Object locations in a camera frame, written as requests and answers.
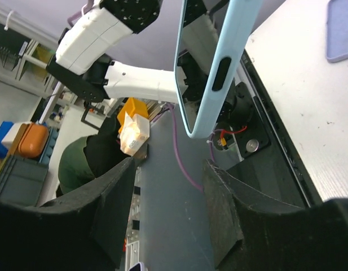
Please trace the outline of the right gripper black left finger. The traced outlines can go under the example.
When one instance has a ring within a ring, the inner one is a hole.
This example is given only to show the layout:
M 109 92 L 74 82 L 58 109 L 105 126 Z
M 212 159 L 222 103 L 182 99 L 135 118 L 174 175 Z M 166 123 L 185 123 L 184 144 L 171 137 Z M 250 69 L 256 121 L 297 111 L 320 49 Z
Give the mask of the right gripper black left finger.
M 0 200 L 0 270 L 116 270 L 136 165 L 126 158 L 40 207 Z

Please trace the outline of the phone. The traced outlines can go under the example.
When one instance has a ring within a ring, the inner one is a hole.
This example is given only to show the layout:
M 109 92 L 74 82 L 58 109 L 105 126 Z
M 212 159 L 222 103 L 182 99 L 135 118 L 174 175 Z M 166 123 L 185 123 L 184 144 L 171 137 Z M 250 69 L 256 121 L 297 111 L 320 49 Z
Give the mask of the phone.
M 221 29 L 216 29 L 201 1 L 184 1 L 177 48 L 184 47 L 197 63 L 179 81 L 180 51 L 175 53 L 177 99 L 186 133 L 190 138 L 206 138 L 215 123 L 234 80 L 244 47 L 253 29 L 262 1 L 229 1 Z M 193 121 L 184 105 L 184 85 L 199 91 L 200 105 Z

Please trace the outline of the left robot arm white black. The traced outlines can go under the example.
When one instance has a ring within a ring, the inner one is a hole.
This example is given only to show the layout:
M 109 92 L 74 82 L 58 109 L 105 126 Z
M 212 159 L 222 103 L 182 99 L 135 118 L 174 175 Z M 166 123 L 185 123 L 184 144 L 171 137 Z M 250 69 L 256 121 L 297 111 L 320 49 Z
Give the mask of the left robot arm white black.
M 178 104 L 187 134 L 207 136 L 217 123 L 261 1 L 219 1 L 221 28 L 203 1 L 183 1 L 172 71 L 113 60 L 107 50 L 161 16 L 161 1 L 91 1 L 65 29 L 46 69 L 87 102 L 140 98 Z

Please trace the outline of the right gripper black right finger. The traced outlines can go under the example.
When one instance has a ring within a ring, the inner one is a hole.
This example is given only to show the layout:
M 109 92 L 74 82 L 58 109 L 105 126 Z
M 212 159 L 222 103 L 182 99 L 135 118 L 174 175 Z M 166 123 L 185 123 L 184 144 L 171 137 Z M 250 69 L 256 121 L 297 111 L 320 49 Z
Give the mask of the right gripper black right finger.
M 293 206 L 211 160 L 202 182 L 216 270 L 348 270 L 348 198 Z

